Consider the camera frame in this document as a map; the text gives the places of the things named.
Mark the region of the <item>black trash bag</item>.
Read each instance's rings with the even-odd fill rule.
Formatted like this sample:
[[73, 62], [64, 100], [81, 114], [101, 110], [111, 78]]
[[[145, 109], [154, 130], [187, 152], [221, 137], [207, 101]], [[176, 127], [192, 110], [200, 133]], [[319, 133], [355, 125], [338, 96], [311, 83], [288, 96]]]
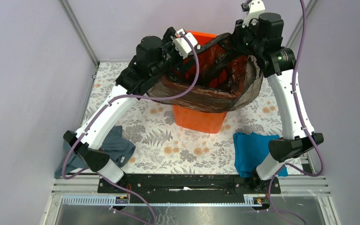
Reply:
[[186, 95], [162, 100], [205, 113], [234, 111], [253, 102], [260, 93], [263, 72], [252, 55], [235, 50], [230, 33], [192, 33], [201, 45], [197, 50], [200, 71], [196, 85]]

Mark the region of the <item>orange plastic trash bin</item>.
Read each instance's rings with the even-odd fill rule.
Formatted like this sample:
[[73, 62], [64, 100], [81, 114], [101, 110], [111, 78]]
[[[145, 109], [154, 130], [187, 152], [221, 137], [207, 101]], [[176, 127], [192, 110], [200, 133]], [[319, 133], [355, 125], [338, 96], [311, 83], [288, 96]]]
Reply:
[[[199, 44], [206, 44], [210, 40], [216, 37], [214, 34], [197, 32], [197, 31], [187, 31], [194, 35]], [[211, 82], [210, 84], [214, 84], [213, 87], [217, 87], [224, 81], [226, 77], [226, 72], [223, 70], [220, 74], [220, 77], [217, 81]], [[184, 107], [172, 105], [172, 112], [174, 114], [174, 120], [176, 125], [200, 131], [209, 134], [217, 134], [222, 124], [224, 123], [227, 112], [222, 113], [207, 113], [207, 112], [199, 112], [191, 109], [187, 109]]]

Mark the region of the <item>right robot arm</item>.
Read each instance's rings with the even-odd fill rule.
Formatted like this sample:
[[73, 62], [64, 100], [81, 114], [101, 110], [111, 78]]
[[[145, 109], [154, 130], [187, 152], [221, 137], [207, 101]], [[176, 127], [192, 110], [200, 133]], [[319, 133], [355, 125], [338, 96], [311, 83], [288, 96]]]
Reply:
[[236, 51], [252, 55], [274, 93], [282, 121], [282, 137], [269, 142], [269, 154], [252, 173], [250, 187], [262, 193], [268, 180], [290, 159], [298, 158], [323, 143], [308, 120], [300, 91], [296, 57], [282, 47], [284, 21], [279, 14], [250, 12], [238, 20], [233, 33]]

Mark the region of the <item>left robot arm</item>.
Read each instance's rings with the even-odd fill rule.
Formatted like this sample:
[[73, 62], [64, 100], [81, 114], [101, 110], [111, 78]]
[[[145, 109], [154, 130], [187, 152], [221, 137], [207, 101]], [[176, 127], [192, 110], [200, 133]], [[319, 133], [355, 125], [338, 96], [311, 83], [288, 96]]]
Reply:
[[[169, 101], [188, 94], [199, 78], [200, 65], [197, 57], [199, 43], [190, 32], [183, 29], [175, 31], [170, 27], [163, 39], [156, 36], [144, 37], [136, 48], [136, 54], [130, 64], [115, 81], [109, 96], [93, 116], [75, 132], [67, 131], [63, 136], [70, 145], [64, 159], [61, 177], [65, 180], [82, 173], [81, 169], [73, 175], [66, 172], [67, 163], [72, 154], [78, 155], [87, 165], [87, 169], [109, 181], [109, 187], [116, 193], [125, 190], [127, 181], [125, 172], [114, 163], [110, 156], [101, 150], [103, 141], [121, 116], [139, 99]], [[190, 86], [180, 94], [169, 97], [150, 97], [146, 93], [158, 79], [171, 68], [178, 67], [189, 55], [196, 63], [196, 74]]]

